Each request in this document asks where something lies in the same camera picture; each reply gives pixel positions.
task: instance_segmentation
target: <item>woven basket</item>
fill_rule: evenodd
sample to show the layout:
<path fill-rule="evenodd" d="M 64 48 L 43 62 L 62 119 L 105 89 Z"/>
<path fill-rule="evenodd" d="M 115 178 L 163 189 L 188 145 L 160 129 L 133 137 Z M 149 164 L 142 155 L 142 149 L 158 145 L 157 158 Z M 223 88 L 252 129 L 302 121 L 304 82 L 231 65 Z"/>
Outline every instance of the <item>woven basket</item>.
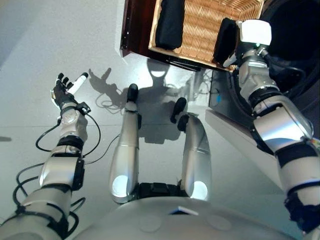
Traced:
<path fill-rule="evenodd" d="M 213 55 L 222 20 L 258 19 L 264 5 L 264 0 L 185 0 L 182 45 L 174 50 L 165 50 L 156 47 L 161 2 L 156 0 L 155 3 L 148 48 L 214 68 L 221 68 L 215 63 Z M 223 69 L 231 71 L 233 67 Z"/>

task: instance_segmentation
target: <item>black cable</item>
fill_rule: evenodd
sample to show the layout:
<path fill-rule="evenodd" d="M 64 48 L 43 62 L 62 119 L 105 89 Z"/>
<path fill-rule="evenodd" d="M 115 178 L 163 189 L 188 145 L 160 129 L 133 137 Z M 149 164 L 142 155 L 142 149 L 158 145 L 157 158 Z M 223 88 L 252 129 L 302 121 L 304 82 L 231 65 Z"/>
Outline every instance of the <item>black cable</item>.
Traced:
<path fill-rule="evenodd" d="M 39 167 L 39 166 L 42 166 L 43 164 L 45 164 L 44 162 L 42 163 L 38 163 L 38 164 L 35 164 L 35 165 L 32 165 L 32 166 L 28 166 L 26 167 L 25 169 L 22 169 L 20 172 L 17 173 L 17 175 L 15 176 L 15 180 L 16 180 L 16 183 L 18 185 L 21 185 L 21 182 L 19 180 L 19 177 L 22 173 L 24 173 L 25 171 L 29 170 L 29 169 L 33 169 L 33 168 L 36 168 L 36 167 Z M 23 194 L 27 197 L 28 194 L 26 192 L 26 190 L 24 189 L 24 187 L 21 185 L 21 191 L 23 192 Z"/>
<path fill-rule="evenodd" d="M 73 224 L 72 228 L 67 232 L 65 238 L 69 237 L 76 230 L 76 228 L 78 227 L 78 224 L 79 224 L 79 217 L 77 214 L 70 211 L 69 215 L 70 215 L 70 217 L 72 217 L 74 219 L 74 224 Z"/>
<path fill-rule="evenodd" d="M 96 163 L 98 162 L 100 159 L 102 159 L 106 153 L 108 152 L 111 144 L 120 136 L 120 134 L 118 134 L 114 139 L 112 139 L 112 141 L 109 143 L 108 147 L 106 148 L 105 152 L 102 154 L 101 157 L 99 157 L 98 159 L 94 160 L 94 161 L 89 161 L 89 162 L 84 162 L 84 164 L 88 165 L 88 164 L 93 164 L 93 163 Z"/>
<path fill-rule="evenodd" d="M 81 197 L 77 201 L 71 203 L 71 205 L 70 205 L 71 207 L 73 207 L 73 206 L 77 205 L 78 203 L 80 203 L 75 209 L 72 210 L 72 212 L 75 213 L 79 208 L 81 208 L 82 205 L 85 203 L 85 201 L 86 201 L 86 198 L 85 197 Z"/>
<path fill-rule="evenodd" d="M 98 145 L 100 144 L 100 140 L 101 140 L 101 130 L 100 130 L 100 127 L 99 127 L 98 123 L 96 122 L 96 120 L 95 120 L 90 114 L 87 114 L 87 116 L 92 119 L 92 121 L 94 122 L 94 124 L 95 124 L 96 127 L 98 128 L 99 139 L 98 139 L 97 144 L 94 146 L 94 148 L 93 148 L 91 151 L 89 151 L 88 153 L 86 153 L 85 155 L 83 155 L 84 158 L 85 158 L 87 155 L 89 155 L 90 153 L 92 153 L 92 152 L 98 147 Z"/>
<path fill-rule="evenodd" d="M 274 58 L 272 58 L 269 54 L 265 55 L 264 58 L 269 61 L 269 65 L 270 63 L 277 65 L 279 67 L 282 67 L 284 69 L 289 69 L 292 71 L 296 71 L 300 73 L 300 80 L 299 82 L 293 86 L 291 89 L 285 91 L 283 94 L 285 96 L 287 96 L 288 98 L 292 98 L 293 97 L 293 93 L 296 92 L 297 90 L 299 90 L 298 93 L 296 93 L 294 96 L 299 96 L 303 91 L 304 91 L 304 85 L 305 85 L 305 79 L 306 79 L 306 72 L 300 68 L 297 67 L 293 67 L 293 66 L 288 66 L 285 65 L 283 63 L 281 63 L 279 60 L 275 60 Z"/>
<path fill-rule="evenodd" d="M 60 125 L 60 123 L 61 123 L 61 119 L 58 118 L 56 125 L 54 125 L 52 128 L 50 128 L 49 130 L 47 130 L 47 131 L 45 131 L 44 133 L 41 134 L 41 136 L 35 141 L 35 146 L 36 146 L 37 149 L 39 149 L 41 151 L 44 151 L 44 152 L 51 152 L 51 150 L 44 149 L 44 148 L 40 147 L 39 146 L 39 142 L 45 135 L 47 135 L 49 132 L 51 132 L 52 130 L 57 128 Z"/>
<path fill-rule="evenodd" d="M 34 177 L 30 177 L 28 178 L 27 180 L 24 180 L 23 182 L 21 182 L 20 184 L 18 184 L 18 186 L 15 187 L 15 189 L 13 190 L 13 193 L 12 193 L 12 198 L 13 198 L 13 201 L 14 203 L 19 206 L 20 205 L 20 202 L 18 201 L 17 199 L 17 192 L 18 190 L 21 188 L 21 186 L 23 186 L 24 184 L 28 183 L 28 182 L 31 182 L 33 180 L 36 180 L 38 178 L 38 176 L 34 176 Z"/>

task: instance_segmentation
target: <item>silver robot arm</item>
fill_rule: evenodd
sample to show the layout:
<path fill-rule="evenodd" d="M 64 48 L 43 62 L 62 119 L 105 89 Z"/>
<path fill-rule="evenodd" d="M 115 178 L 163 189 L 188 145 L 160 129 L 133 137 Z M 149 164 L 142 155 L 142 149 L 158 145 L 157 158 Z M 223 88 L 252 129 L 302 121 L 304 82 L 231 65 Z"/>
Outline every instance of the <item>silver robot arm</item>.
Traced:
<path fill-rule="evenodd" d="M 308 239 L 320 239 L 320 157 L 310 143 L 313 126 L 269 77 L 268 67 L 275 64 L 267 52 L 270 25 L 260 20 L 236 24 L 239 38 L 233 56 L 238 65 L 240 94 L 256 117 L 252 136 L 258 148 L 278 160 L 290 219 L 309 233 Z"/>
<path fill-rule="evenodd" d="M 88 77 L 83 73 L 78 80 Z M 50 152 L 39 176 L 40 187 L 31 193 L 0 227 L 4 240 L 57 240 L 69 236 L 68 216 L 72 191 L 82 187 L 84 160 L 82 149 L 87 140 L 85 114 L 90 108 L 77 103 L 69 91 L 73 84 L 59 74 L 52 99 L 60 109 L 62 129 L 57 146 Z"/>

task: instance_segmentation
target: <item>cable connector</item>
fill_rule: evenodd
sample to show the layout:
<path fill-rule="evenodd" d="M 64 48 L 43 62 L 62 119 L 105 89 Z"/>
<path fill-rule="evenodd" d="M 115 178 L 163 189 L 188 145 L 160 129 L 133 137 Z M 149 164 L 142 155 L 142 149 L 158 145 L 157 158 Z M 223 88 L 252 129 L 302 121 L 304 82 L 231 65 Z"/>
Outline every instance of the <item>cable connector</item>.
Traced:
<path fill-rule="evenodd" d="M 16 215 L 19 215 L 19 214 L 22 214 L 22 213 L 24 213 L 26 211 L 26 207 L 25 206 L 23 206 L 23 205 L 18 205 L 17 207 L 16 207 L 16 210 L 15 210 L 15 214 Z"/>
<path fill-rule="evenodd" d="M 77 109 L 82 115 L 87 115 L 91 112 L 90 107 L 83 101 L 81 103 L 78 103 L 75 106 L 75 109 Z"/>

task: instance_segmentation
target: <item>white floor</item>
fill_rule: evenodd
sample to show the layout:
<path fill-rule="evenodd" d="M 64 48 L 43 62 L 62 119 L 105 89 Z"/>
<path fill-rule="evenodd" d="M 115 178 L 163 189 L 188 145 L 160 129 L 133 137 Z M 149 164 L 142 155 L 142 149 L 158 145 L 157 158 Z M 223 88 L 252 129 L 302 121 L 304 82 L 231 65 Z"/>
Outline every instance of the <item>white floor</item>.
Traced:
<path fill-rule="evenodd" d="M 124 0 L 0 0 L 0 223 L 15 209 L 12 191 L 16 173 L 48 157 L 35 148 L 35 141 L 59 115 L 50 99 L 58 73 L 75 79 L 89 72 L 75 97 L 91 107 L 91 115 L 101 127 L 102 142 L 88 161 L 99 157 L 120 132 L 125 88 L 136 83 L 143 123 L 139 180 L 177 183 L 185 136 L 170 123 L 169 116 L 174 101 L 185 96 L 189 110 L 199 114 L 209 138 L 211 201 L 300 238 L 283 206 L 282 191 L 205 123 L 210 73 L 195 74 L 136 54 L 121 58 L 123 6 Z M 84 152 L 98 137 L 91 121 L 87 131 Z M 50 133 L 40 144 L 52 148 L 58 133 Z M 84 186 L 73 194 L 74 200 L 86 197 L 77 212 L 80 224 L 76 233 L 117 207 L 107 189 L 114 146 L 105 158 L 86 167 Z M 39 169 L 25 177 L 36 174 Z M 37 186 L 33 182 L 27 189 Z"/>

